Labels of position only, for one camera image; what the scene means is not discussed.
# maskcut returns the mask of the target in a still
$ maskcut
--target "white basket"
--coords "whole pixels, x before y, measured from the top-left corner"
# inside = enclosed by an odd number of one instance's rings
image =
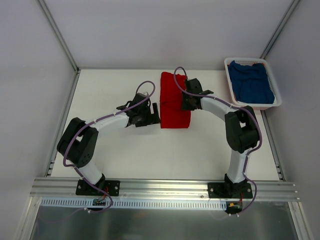
[[[270,86],[270,89],[274,95],[274,102],[272,104],[245,103],[245,102],[241,102],[241,101],[236,100],[234,91],[232,89],[232,83],[230,80],[230,75],[229,75],[229,70],[228,70],[228,65],[232,61],[235,61],[237,64],[240,64],[240,65],[250,65],[250,66],[252,66],[253,64],[263,64],[264,65],[266,74],[268,76],[269,86]],[[250,58],[250,57],[228,57],[224,60],[224,67],[225,67],[226,76],[228,79],[228,85],[229,85],[232,103],[234,103],[235,105],[238,105],[238,106],[242,106],[242,107],[249,105],[255,110],[266,110],[268,108],[277,107],[277,106],[281,105],[282,100],[280,97],[280,93],[279,93],[275,78],[274,78],[274,76],[271,72],[271,69],[270,69],[266,60],[261,59],[261,58]]]

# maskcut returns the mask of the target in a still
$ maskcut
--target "blue cloth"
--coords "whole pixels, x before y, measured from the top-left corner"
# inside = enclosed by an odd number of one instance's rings
[[[237,101],[248,104],[273,104],[275,96],[270,89],[265,66],[240,65],[232,61],[228,66],[232,89]]]

